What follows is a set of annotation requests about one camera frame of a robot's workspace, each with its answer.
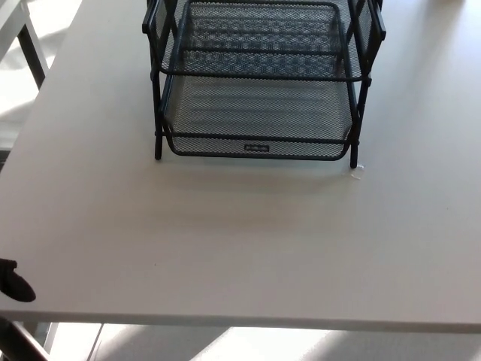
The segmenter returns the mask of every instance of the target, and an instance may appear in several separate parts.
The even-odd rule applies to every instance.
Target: black clamp
[[[20,302],[32,302],[37,297],[22,276],[15,273],[17,261],[0,258],[0,292]]]

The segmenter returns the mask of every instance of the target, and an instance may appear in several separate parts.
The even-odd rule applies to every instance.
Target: desk organizer
[[[350,148],[357,166],[381,0],[147,7],[156,159],[165,136],[182,156],[337,160]]]

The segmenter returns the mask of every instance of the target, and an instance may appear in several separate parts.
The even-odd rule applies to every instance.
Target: tray label
[[[244,150],[246,152],[263,152],[269,153],[270,149],[265,144],[244,144]]]

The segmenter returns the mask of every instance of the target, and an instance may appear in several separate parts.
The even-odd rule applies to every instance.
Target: white desk surface
[[[339,162],[153,158],[145,2],[84,0],[0,176],[17,320],[481,332],[481,4],[386,1]]]

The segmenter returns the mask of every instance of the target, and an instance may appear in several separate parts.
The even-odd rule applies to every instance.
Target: table leg
[[[18,323],[0,317],[0,350],[8,361],[48,361],[47,352]]]
[[[34,32],[29,31],[29,26],[25,24],[18,34],[18,41],[20,42],[23,54],[25,55],[27,64],[29,64],[30,71],[32,72],[37,87],[40,89],[44,82],[45,73],[47,72],[48,67],[43,58],[43,53],[39,53],[41,52],[41,48],[37,35]]]

